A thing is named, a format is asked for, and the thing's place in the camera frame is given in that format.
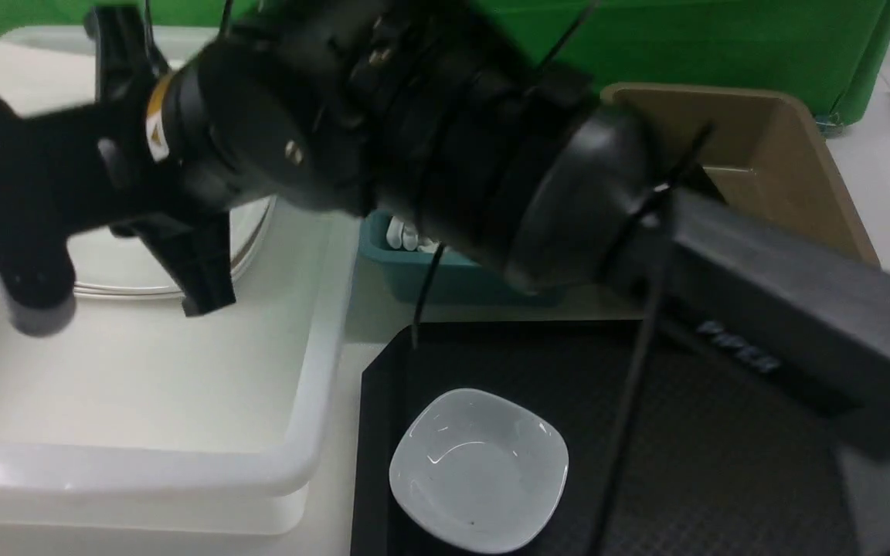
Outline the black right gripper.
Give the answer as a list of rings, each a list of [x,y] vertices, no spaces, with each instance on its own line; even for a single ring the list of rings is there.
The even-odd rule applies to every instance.
[[[95,100],[35,117],[0,98],[0,296],[13,327],[50,337],[76,310],[70,239],[137,237],[189,317],[236,302],[229,213],[278,196],[363,217],[375,205],[365,114],[348,75],[374,4],[260,4],[178,70],[151,11],[99,5]]]

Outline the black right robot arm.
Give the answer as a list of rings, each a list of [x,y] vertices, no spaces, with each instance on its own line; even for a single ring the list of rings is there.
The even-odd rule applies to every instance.
[[[386,210],[520,290],[645,305],[614,441],[663,327],[890,460],[890,275],[682,188],[711,124],[661,156],[646,117],[527,59],[467,1],[261,1],[172,70],[151,10],[98,5],[96,100],[0,98],[0,295],[31,337],[75,311],[70,237],[137,237],[190,317],[236,302],[229,213],[277,196]]]

